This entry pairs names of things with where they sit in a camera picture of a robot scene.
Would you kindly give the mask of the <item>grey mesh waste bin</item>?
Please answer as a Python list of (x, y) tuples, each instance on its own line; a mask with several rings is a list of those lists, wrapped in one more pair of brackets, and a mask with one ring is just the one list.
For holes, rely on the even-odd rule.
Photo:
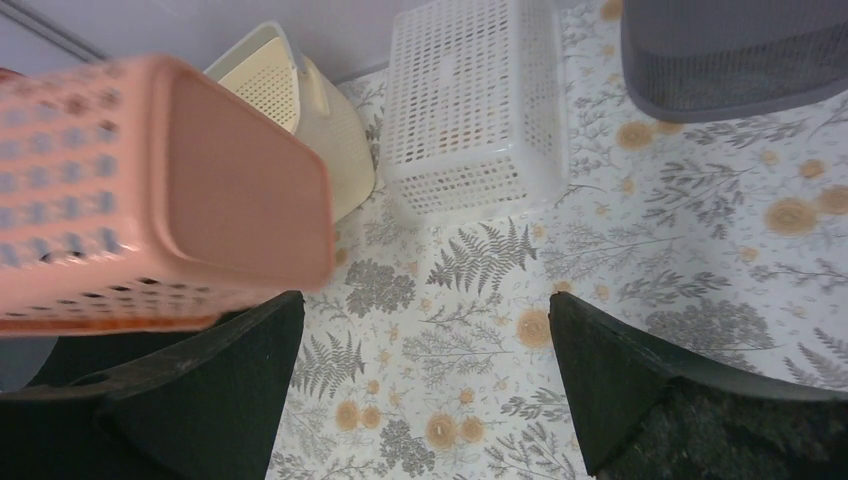
[(703, 123), (779, 112), (847, 89), (847, 4), (626, 1), (624, 81), (647, 115)]

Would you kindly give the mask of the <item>white perforated plastic basket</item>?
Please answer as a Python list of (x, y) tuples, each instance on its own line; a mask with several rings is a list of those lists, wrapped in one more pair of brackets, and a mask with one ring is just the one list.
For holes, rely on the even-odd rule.
[(379, 171), (400, 220), (478, 222), (564, 196), (559, 27), (551, 1), (432, 1), (397, 15)]

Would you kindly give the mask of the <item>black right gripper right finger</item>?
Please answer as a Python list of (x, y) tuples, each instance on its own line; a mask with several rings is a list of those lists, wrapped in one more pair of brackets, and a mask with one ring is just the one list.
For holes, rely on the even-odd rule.
[(731, 367), (569, 293), (549, 324), (587, 473), (598, 479), (843, 479), (847, 396)]

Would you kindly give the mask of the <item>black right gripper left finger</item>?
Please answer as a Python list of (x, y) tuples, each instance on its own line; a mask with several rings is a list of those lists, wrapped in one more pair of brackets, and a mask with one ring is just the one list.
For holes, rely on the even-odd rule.
[(261, 479), (304, 327), (296, 291), (192, 333), (62, 337), (1, 397), (5, 479)]

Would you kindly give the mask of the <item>cream plastic storage basket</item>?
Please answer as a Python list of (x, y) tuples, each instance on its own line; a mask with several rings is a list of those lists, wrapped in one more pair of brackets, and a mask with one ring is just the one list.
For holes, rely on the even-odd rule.
[(281, 26), (264, 22), (204, 73), (294, 135), (324, 162), (339, 221), (373, 192), (376, 173), (365, 128), (351, 102)]

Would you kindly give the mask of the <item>pink plastic basket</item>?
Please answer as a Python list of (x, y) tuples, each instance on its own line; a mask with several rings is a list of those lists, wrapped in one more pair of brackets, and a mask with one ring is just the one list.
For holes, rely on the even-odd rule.
[(326, 167), (168, 55), (1, 83), (4, 337), (195, 331), (334, 268)]

